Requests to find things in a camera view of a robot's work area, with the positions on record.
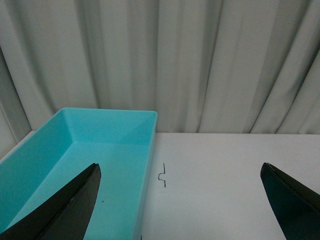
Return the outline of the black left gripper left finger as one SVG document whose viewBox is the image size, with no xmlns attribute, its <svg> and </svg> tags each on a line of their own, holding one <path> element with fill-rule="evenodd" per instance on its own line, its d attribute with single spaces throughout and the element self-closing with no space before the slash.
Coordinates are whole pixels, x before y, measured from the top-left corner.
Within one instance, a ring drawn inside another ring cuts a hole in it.
<svg viewBox="0 0 320 240">
<path fill-rule="evenodd" d="M 101 182 L 93 163 L 39 207 L 0 234 L 2 240 L 82 240 Z"/>
</svg>

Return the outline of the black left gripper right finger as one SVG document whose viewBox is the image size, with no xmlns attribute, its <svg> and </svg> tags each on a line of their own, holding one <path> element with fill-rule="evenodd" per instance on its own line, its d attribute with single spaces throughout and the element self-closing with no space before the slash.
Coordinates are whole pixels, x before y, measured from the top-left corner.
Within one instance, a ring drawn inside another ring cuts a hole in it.
<svg viewBox="0 0 320 240">
<path fill-rule="evenodd" d="M 270 163 L 260 178 L 276 220 L 287 240 L 320 238 L 320 195 Z"/>
</svg>

